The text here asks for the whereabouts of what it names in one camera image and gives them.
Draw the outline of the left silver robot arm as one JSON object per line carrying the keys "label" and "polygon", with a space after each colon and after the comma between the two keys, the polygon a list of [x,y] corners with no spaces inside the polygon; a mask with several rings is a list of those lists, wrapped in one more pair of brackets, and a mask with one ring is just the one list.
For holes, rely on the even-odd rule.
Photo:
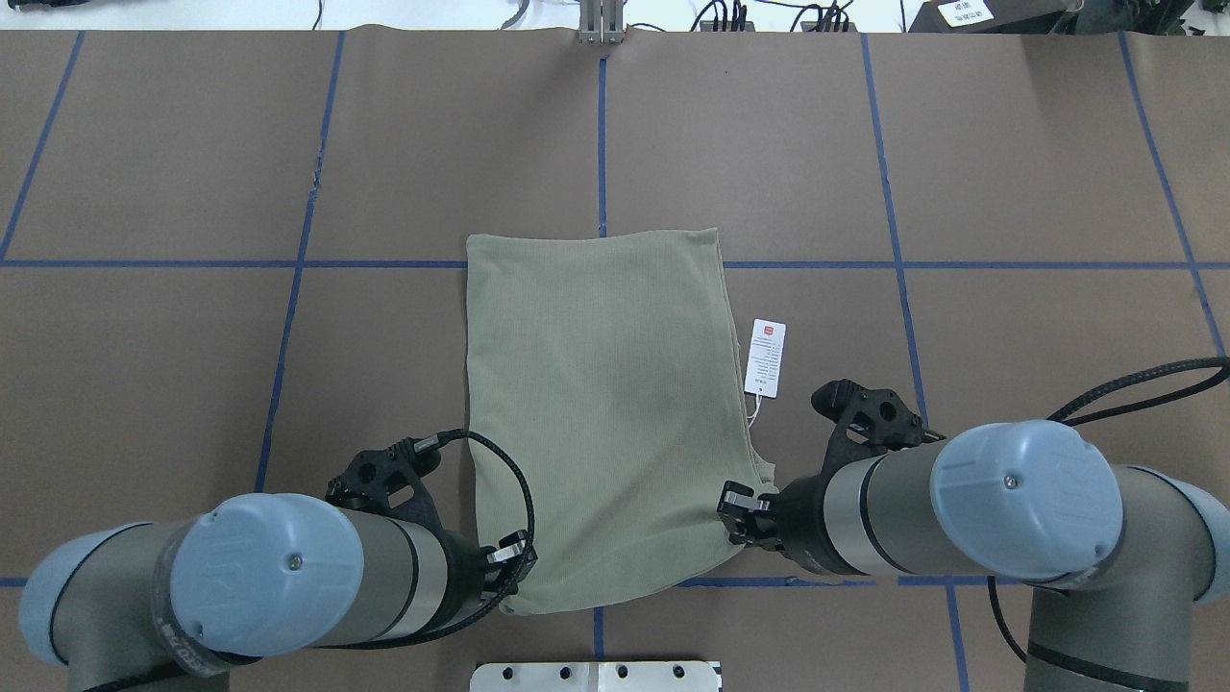
{"label": "left silver robot arm", "polygon": [[74,691],[224,691],[264,658],[464,631],[534,560],[528,530],[478,546],[426,506],[396,516],[255,492],[182,522],[69,540],[27,579],[18,631]]}

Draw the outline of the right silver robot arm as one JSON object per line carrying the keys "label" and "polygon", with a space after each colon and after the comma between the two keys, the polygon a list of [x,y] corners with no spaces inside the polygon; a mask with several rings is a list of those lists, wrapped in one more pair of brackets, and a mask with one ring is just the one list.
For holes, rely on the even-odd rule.
{"label": "right silver robot arm", "polygon": [[839,431],[819,473],[727,482],[717,513],[729,542],[823,576],[1031,588],[1027,691],[1186,691],[1194,608],[1228,594],[1228,506],[1059,422],[891,447]]}

